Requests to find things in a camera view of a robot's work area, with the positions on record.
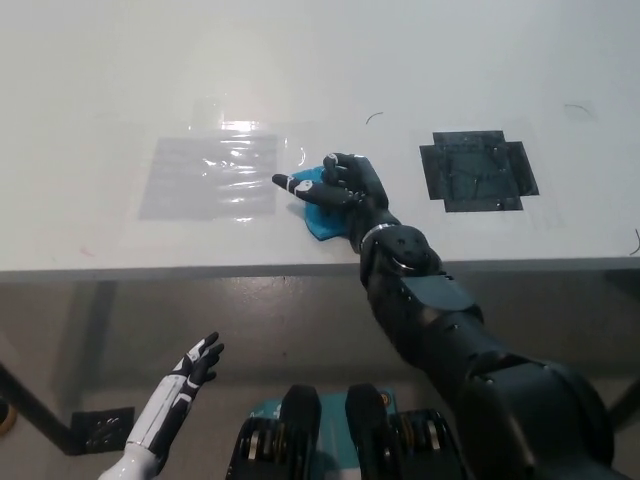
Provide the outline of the black right hand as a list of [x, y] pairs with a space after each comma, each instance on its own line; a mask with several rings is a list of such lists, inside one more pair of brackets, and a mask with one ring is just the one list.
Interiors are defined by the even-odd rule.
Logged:
[[305, 203], [305, 222], [319, 241], [344, 237], [354, 251], [370, 231], [397, 225], [382, 182], [368, 158], [326, 155], [320, 167], [276, 173], [272, 182]]

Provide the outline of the white and black left hand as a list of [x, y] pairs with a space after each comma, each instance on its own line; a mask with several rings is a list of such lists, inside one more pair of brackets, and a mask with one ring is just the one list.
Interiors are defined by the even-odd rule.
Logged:
[[165, 458], [192, 403], [204, 384], [216, 378], [214, 367], [224, 344], [214, 332], [196, 343], [165, 375], [136, 421], [128, 444], [139, 445], [157, 458]]

